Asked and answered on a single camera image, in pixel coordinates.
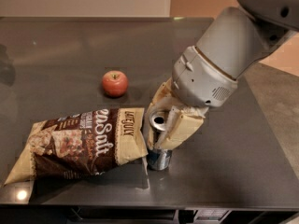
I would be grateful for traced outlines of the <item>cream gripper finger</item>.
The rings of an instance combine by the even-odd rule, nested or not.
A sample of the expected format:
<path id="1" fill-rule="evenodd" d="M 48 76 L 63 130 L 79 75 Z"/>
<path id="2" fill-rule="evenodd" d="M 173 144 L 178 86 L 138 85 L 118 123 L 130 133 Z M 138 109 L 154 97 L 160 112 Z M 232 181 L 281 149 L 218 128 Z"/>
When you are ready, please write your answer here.
<path id="1" fill-rule="evenodd" d="M 165 125 L 167 131 L 164 148 L 173 150 L 191 137 L 204 123 L 208 107 L 171 107 Z"/>
<path id="2" fill-rule="evenodd" d="M 172 99 L 174 98 L 171 90 L 172 79 L 169 78 L 166 82 L 162 83 L 159 89 L 153 96 L 149 107 L 144 116 L 143 135 L 148 149 L 161 149 L 164 148 L 164 140 L 166 139 L 167 131 L 161 133 L 157 141 L 154 140 L 154 129 L 150 125 L 150 115 L 153 112 L 160 110 L 170 111 L 172 107 Z"/>

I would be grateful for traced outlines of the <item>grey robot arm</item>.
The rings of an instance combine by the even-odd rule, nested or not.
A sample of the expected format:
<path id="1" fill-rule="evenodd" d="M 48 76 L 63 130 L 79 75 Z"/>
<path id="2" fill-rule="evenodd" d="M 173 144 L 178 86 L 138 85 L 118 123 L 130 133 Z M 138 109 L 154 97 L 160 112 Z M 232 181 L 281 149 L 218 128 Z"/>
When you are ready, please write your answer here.
<path id="1" fill-rule="evenodd" d="M 222 106 L 238 79 L 299 31 L 299 0 L 237 0 L 185 49 L 145 116 L 147 147 L 172 150 Z"/>

